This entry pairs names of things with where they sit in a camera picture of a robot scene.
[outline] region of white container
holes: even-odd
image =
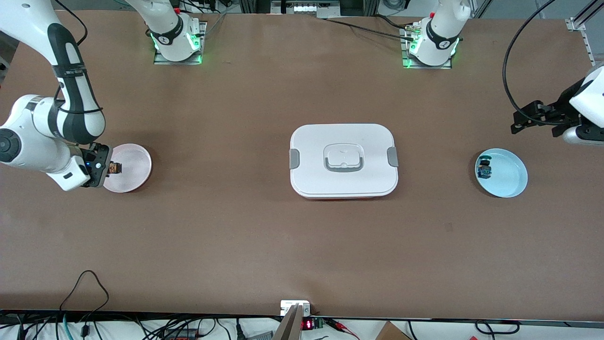
[[[392,133],[378,124],[304,125],[292,135],[292,187],[306,198],[388,195],[399,181]]]

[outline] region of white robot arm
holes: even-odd
[[[155,48],[169,61],[179,62],[199,51],[199,19],[176,14],[170,0],[126,0],[149,27]]]
[[[592,68],[554,103],[536,100],[516,111],[512,134],[546,123],[556,124],[552,135],[570,144],[604,145],[604,65]]]
[[[102,185],[111,149],[93,143],[103,133],[105,119],[75,39],[50,0],[0,0],[0,8],[0,30],[48,60],[65,98],[19,98],[0,126],[0,162],[46,172],[66,191]]]
[[[434,15],[417,23],[419,29],[411,35],[415,41],[409,53],[429,66],[444,64],[455,53],[471,12],[467,0],[439,0]]]

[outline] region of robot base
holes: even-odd
[[[419,25],[418,22],[415,22],[413,24],[413,26],[417,26],[417,25]],[[399,34],[402,37],[411,36],[408,34],[407,30],[404,30],[402,28],[399,30]],[[445,62],[443,65],[439,65],[439,66],[429,66],[429,65],[422,63],[414,55],[409,53],[411,44],[412,44],[412,42],[404,40],[402,38],[400,40],[400,49],[403,52],[403,66],[405,68],[430,68],[433,70],[449,70],[449,69],[451,69],[451,65],[452,65],[451,58],[449,58],[449,60],[447,60],[447,62]]]
[[[200,37],[198,39],[199,50],[195,51],[195,53],[191,54],[190,57],[181,61],[170,61],[164,58],[161,53],[155,49],[155,57],[153,58],[153,63],[155,65],[199,65],[203,61],[204,54],[204,45],[205,45],[205,32],[207,29],[208,23],[205,21],[199,22],[199,33]]]

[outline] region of small object on plate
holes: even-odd
[[[476,159],[474,174],[484,190],[503,198],[518,196],[529,182],[529,174],[522,160],[505,149],[482,152]]]
[[[480,164],[478,165],[478,178],[490,178],[491,175],[491,167],[489,166],[490,164],[490,159],[491,156],[481,156],[478,158],[480,160]]]
[[[113,192],[129,192],[139,188],[151,174],[151,155],[137,144],[122,144],[114,147],[112,164],[120,164],[120,173],[111,174],[103,186]]]
[[[112,174],[121,174],[121,164],[109,162],[109,169],[107,170],[107,174],[107,177]]]

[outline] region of brown table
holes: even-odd
[[[152,65],[136,13],[79,14],[107,117],[99,141],[144,145],[153,174],[130,194],[62,192],[44,174],[1,166],[3,309],[58,308],[93,269],[107,310],[274,314],[281,299],[304,298],[322,315],[604,321],[603,149],[546,127],[510,134],[501,61],[521,21],[470,20],[444,71],[405,70],[397,40],[342,25],[228,15],[202,65],[173,67]],[[2,119],[19,96],[56,88],[26,46],[11,67]],[[510,86],[521,105],[552,102],[589,68],[579,33],[539,20],[513,51]],[[342,122],[392,131],[392,194],[310,201],[291,188],[292,132]],[[493,147],[526,164],[519,197],[475,184],[475,157]],[[102,300],[91,277],[79,292],[70,309]]]

